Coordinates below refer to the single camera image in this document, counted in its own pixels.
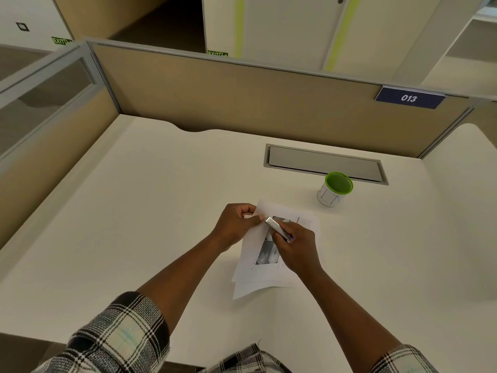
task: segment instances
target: desk number plate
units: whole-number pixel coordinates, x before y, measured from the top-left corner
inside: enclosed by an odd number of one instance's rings
[[[382,87],[375,101],[435,109],[444,99],[443,94],[407,90],[400,87]]]

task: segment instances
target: cup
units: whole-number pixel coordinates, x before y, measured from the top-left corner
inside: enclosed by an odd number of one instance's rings
[[[318,191],[318,200],[326,207],[336,207],[353,189],[354,183],[347,175],[334,171],[325,177],[325,183]]]

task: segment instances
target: stack of paper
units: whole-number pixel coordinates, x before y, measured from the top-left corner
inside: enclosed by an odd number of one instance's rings
[[[319,219],[308,211],[299,211],[279,204],[259,201],[254,215],[264,214],[275,220],[293,221],[314,231],[319,247]],[[283,262],[274,244],[269,226],[262,223],[252,228],[242,241],[242,253],[233,275],[235,293],[233,299],[271,286],[302,286],[299,277]]]

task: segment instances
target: green stripe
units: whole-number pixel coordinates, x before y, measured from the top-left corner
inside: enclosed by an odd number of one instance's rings
[[[235,0],[235,49],[233,56],[242,57],[242,48],[244,46],[244,13],[245,0]]]
[[[357,10],[357,6],[359,5],[360,0],[350,0],[347,6],[347,10],[345,11],[345,15],[343,16],[342,23],[340,25],[340,30],[337,34],[337,38],[335,39],[335,43],[333,44],[332,53],[330,54],[330,58],[328,59],[328,64],[326,64],[326,70],[332,71],[337,60],[339,58],[340,50],[345,43],[345,39],[347,38],[348,30],[350,24],[352,23],[352,19],[354,18],[355,11]]]

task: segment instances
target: desk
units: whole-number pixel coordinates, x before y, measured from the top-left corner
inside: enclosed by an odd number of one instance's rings
[[[380,159],[390,185],[356,181],[343,204],[323,207],[316,192],[324,177],[263,167],[266,143]],[[65,343],[118,294],[207,235],[226,203],[260,198],[314,212],[326,270],[440,371],[494,366],[495,334],[485,326],[495,308],[483,303],[479,275],[422,161],[190,133],[125,115],[0,250],[0,332]],[[294,372],[349,372],[306,290],[269,288],[232,300],[240,248],[208,270],[171,337],[169,360],[207,366],[261,340]]]

